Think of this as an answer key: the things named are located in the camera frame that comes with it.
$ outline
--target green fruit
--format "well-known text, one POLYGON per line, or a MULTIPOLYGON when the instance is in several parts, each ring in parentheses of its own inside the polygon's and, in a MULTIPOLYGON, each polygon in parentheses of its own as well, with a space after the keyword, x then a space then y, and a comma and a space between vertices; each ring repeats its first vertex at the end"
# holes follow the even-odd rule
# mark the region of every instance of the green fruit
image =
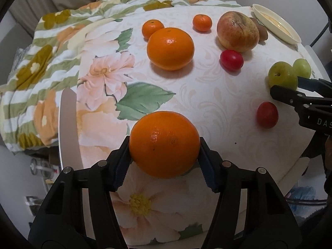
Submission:
POLYGON ((298 88, 298 77, 293 68, 286 62, 276 62, 269 70, 269 85, 279 85, 296 90, 298 88))
POLYGON ((293 69, 295 74, 297 74, 299 77, 310 79, 311 67, 307 60, 297 59, 293 64, 293 69))

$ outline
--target orange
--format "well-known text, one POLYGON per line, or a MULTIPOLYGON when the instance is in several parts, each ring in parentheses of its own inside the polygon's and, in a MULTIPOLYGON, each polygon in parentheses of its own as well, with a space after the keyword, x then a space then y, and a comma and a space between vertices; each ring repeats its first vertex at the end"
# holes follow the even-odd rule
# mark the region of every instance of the orange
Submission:
POLYGON ((164 27, 165 26, 158 20, 149 20, 146 23, 144 23, 142 26, 142 35, 147 40, 154 32, 164 27))
POLYGON ((162 179, 184 174, 200 151, 200 136, 183 115, 157 111, 135 123, 129 138, 132 159, 145 173, 162 179))
POLYGON ((194 42, 190 35, 178 28, 156 31, 147 42, 150 61, 164 70, 178 70, 193 59, 194 42))
POLYGON ((212 20, 207 15, 199 14, 193 18, 193 26, 199 32, 207 32, 212 27, 212 20))

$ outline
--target metal screw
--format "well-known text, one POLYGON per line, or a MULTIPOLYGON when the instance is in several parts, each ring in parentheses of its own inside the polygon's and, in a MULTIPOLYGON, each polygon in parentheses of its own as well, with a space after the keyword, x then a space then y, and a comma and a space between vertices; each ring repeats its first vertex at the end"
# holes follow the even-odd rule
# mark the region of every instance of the metal screw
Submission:
POLYGON ((265 169, 265 168, 259 168, 259 169, 258 169, 258 172, 259 172, 260 174, 265 174, 265 173, 266 173, 266 169, 265 169))
POLYGON ((107 165, 107 161, 106 160, 100 160, 98 162, 98 166, 100 166, 100 167, 103 167, 103 166, 106 166, 106 165, 107 165))
POLYGON ((62 171, 64 173, 69 173, 69 172, 71 172, 71 167, 65 167, 62 171))
POLYGON ((229 161, 223 161, 221 164, 222 164, 225 168, 229 168, 229 167, 232 165, 232 163, 229 162, 229 161))

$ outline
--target cherry tomato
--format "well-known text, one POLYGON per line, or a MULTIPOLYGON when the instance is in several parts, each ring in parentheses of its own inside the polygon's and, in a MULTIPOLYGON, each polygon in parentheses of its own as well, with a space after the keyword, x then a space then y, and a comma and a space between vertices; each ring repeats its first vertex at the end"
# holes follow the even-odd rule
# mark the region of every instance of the cherry tomato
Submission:
POLYGON ((243 57, 241 53, 227 49, 220 54, 220 64, 229 71, 238 71, 243 66, 243 57))
POLYGON ((279 119, 277 107, 271 102, 263 102, 256 113, 257 123, 266 129, 274 127, 279 119))

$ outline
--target kiwi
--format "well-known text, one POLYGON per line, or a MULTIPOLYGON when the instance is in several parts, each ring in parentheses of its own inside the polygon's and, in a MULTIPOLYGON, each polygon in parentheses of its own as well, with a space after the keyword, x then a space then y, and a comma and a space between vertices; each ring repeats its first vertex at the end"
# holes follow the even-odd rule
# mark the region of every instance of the kiwi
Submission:
POLYGON ((258 22, 258 20, 256 20, 255 18, 251 18, 251 20, 256 24, 258 32, 259 32, 259 42, 263 42, 265 40, 268 39, 269 35, 268 35, 268 31, 265 28, 264 25, 260 24, 258 22))

